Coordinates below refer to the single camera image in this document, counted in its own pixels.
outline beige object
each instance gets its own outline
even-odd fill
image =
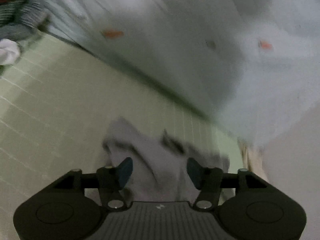
[[[238,141],[242,155],[243,167],[257,174],[260,178],[268,182],[267,175],[262,167],[261,149],[248,146],[242,141]]]

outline pile of clothes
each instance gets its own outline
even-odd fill
[[[36,0],[0,0],[0,65],[13,64],[47,20],[47,11]]]

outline white fabric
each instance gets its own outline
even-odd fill
[[[107,62],[119,56],[256,145],[320,99],[320,0],[43,1],[70,39]],[[107,40],[106,29],[124,36]]]
[[[0,41],[0,65],[11,65],[19,56],[20,50],[16,42],[7,39]]]

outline white sheet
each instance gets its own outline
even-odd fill
[[[42,1],[72,40],[120,56],[255,145],[320,99],[320,0]]]

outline crumpled fabric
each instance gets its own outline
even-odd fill
[[[3,39],[0,41],[0,65],[11,65],[20,56],[20,49],[16,42]]]
[[[111,123],[103,142],[111,163],[117,166],[126,157],[133,160],[133,172],[123,190],[131,201],[189,201],[199,195],[187,174],[187,159],[195,158],[205,167],[218,167],[228,172],[229,159],[215,153],[201,153],[191,144],[183,144],[166,132],[159,141],[139,133],[127,120]]]
[[[27,39],[36,33],[47,17],[47,11],[36,0],[8,0],[1,3],[0,39]]]

